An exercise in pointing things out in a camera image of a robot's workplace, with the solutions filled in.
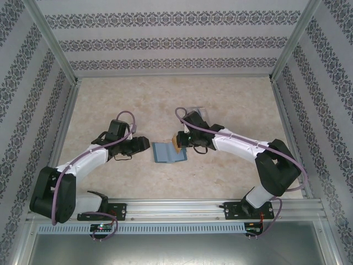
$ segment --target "metal base plate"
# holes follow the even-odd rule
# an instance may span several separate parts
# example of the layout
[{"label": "metal base plate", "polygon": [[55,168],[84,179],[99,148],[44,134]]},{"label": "metal base plate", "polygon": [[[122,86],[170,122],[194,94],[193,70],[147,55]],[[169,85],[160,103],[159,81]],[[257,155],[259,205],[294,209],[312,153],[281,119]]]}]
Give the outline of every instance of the metal base plate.
[{"label": "metal base plate", "polygon": [[256,213],[251,216],[247,216],[241,210],[240,202],[225,202],[223,203],[224,213],[226,220],[249,220],[249,219],[260,219],[260,214],[264,215],[264,219],[273,219],[275,217],[272,204],[270,202],[264,203]]},{"label": "metal base plate", "polygon": [[[109,203],[108,214],[117,218],[118,221],[125,221],[126,203]],[[102,215],[78,214],[78,221],[111,221],[111,218]]]}]

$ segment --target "marble-pattern surface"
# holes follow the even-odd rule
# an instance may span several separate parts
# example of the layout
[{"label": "marble-pattern surface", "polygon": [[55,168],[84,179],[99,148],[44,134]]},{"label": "marble-pattern surface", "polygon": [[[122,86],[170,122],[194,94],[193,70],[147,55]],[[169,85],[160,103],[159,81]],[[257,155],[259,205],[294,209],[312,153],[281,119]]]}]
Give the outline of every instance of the marble-pattern surface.
[{"label": "marble-pattern surface", "polygon": [[[206,107],[210,122],[252,139],[285,140],[268,77],[149,76],[84,78],[69,125],[60,164],[84,151],[108,129],[117,113],[129,110],[137,123],[135,136],[168,142],[183,129],[176,107]],[[128,114],[122,120],[131,122]],[[188,160],[155,163],[152,148],[131,161],[111,160],[78,185],[109,198],[216,199],[242,198],[260,183],[255,164],[210,150],[187,151]],[[302,198],[300,191],[286,198]]]}]

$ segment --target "patterned wallpaper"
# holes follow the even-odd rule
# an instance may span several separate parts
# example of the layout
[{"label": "patterned wallpaper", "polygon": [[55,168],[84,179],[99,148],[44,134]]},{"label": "patterned wallpaper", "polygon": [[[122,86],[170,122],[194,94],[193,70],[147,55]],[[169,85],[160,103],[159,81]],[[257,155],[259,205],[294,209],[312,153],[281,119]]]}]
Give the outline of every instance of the patterned wallpaper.
[{"label": "patterned wallpaper", "polygon": [[0,264],[18,239],[71,89],[20,0],[0,3]]},{"label": "patterned wallpaper", "polygon": [[79,77],[268,74],[308,0],[38,1]]},{"label": "patterned wallpaper", "polygon": [[322,1],[277,80],[344,264],[353,264],[352,18],[349,1]]}]

